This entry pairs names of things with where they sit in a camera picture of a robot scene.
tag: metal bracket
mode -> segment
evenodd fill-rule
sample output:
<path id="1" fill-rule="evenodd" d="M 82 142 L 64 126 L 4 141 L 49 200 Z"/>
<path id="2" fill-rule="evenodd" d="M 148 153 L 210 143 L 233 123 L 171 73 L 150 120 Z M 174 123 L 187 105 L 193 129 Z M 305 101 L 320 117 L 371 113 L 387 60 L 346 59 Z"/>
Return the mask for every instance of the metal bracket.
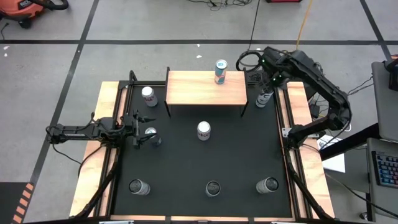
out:
<path id="1" fill-rule="evenodd" d="M 287 136 L 289 135 L 289 131 L 291 130 L 291 128 L 282 128 L 282 136 L 284 138 L 287 138 Z M 308 136 L 308 138 L 319 138 L 319 134 L 315 133 L 315 134 L 310 134 Z"/>

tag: gray floor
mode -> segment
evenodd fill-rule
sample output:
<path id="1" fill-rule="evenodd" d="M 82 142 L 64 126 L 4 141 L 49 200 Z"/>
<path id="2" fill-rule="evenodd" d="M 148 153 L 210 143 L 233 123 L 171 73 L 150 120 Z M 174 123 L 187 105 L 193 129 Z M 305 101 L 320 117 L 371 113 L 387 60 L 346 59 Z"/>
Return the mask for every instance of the gray floor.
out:
<path id="1" fill-rule="evenodd" d="M 47 12 L 29 30 L 6 22 L 6 40 L 76 40 L 64 44 L 2 44 L 0 42 L 0 181 L 29 181 L 68 75 L 94 0 L 69 0 L 66 11 Z M 366 0 L 384 40 L 398 40 L 396 0 Z M 212 70 L 223 58 L 229 69 L 247 44 L 200 44 L 199 40 L 249 40 L 257 1 L 245 7 L 228 6 L 213 12 L 206 4 L 186 0 L 99 0 L 88 40 L 198 40 L 189 44 L 86 44 L 73 73 L 59 123 L 85 124 L 94 111 L 102 81 L 126 80 L 133 69 L 140 80 L 164 80 L 174 70 Z M 261 0 L 255 40 L 295 40 L 308 1 L 267 4 Z M 371 76 L 371 62 L 383 61 L 380 45 L 345 45 L 344 40 L 377 40 L 359 0 L 314 1 L 302 40 L 340 40 L 336 45 L 301 45 L 326 76 L 348 91 Z M 263 49 L 266 44 L 252 45 Z M 272 45 L 293 50 L 294 45 Z M 391 54 L 398 46 L 389 45 Z M 354 134 L 376 122 L 373 89 L 351 96 Z M 58 148 L 81 160 L 85 142 Z M 68 218 L 77 181 L 76 163 L 49 150 L 25 222 Z M 360 222 L 365 203 L 328 180 L 336 217 Z M 377 216 L 378 223 L 398 223 Z"/>

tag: keyboard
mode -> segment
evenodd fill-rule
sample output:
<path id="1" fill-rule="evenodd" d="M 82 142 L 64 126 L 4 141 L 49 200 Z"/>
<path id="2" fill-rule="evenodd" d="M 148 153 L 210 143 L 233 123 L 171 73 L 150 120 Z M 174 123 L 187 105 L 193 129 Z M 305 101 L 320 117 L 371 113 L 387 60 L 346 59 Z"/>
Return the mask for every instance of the keyboard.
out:
<path id="1" fill-rule="evenodd" d="M 398 157 L 372 151 L 372 159 L 377 184 L 398 188 Z"/>

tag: wooden platform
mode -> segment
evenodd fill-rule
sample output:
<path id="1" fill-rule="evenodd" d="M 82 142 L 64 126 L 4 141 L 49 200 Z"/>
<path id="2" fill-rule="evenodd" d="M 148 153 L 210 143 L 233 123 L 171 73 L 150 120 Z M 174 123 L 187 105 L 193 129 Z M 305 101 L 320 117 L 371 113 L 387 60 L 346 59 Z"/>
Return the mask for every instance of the wooden platform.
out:
<path id="1" fill-rule="evenodd" d="M 245 105 L 244 72 L 227 71 L 223 84 L 215 83 L 214 71 L 169 71 L 168 105 Z"/>

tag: can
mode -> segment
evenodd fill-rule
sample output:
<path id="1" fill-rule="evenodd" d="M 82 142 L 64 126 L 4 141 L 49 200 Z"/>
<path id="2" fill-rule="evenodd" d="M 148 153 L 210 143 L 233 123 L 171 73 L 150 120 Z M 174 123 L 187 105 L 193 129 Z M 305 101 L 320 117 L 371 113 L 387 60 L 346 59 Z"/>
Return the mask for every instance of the can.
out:
<path id="1" fill-rule="evenodd" d="M 216 62 L 216 75 L 214 77 L 214 80 L 217 84 L 224 83 L 227 66 L 228 66 L 228 64 L 226 63 L 226 60 L 220 59 Z"/>
<path id="2" fill-rule="evenodd" d="M 129 190 L 132 194 L 148 195 L 150 192 L 150 186 L 140 179 L 134 179 L 129 184 Z"/>
<path id="3" fill-rule="evenodd" d="M 269 192 L 274 192 L 278 189 L 278 181 L 273 178 L 273 177 L 268 177 L 264 180 L 260 180 L 257 184 L 256 184 L 256 190 L 257 192 L 259 192 L 260 194 L 266 194 Z"/>
<path id="4" fill-rule="evenodd" d="M 142 97 L 144 97 L 147 106 L 156 106 L 157 98 L 155 96 L 155 91 L 149 86 L 145 86 L 141 91 Z"/>
<path id="5" fill-rule="evenodd" d="M 210 138 L 210 124 L 206 121 L 202 121 L 198 124 L 198 138 L 202 141 L 206 141 Z"/>
<path id="6" fill-rule="evenodd" d="M 220 191 L 221 185 L 217 181 L 212 180 L 206 184 L 205 192 L 208 197 L 215 197 L 220 194 Z"/>
<path id="7" fill-rule="evenodd" d="M 156 134 L 155 136 L 152 136 L 149 141 L 154 145 L 154 146 L 159 146 L 162 143 L 162 139 L 160 136 L 157 134 L 157 131 L 155 128 L 147 128 L 145 130 L 145 134 Z"/>
<path id="8" fill-rule="evenodd" d="M 257 96 L 256 106 L 259 108 L 265 107 L 273 94 L 274 91 L 272 89 L 270 91 L 261 90 L 260 94 Z"/>

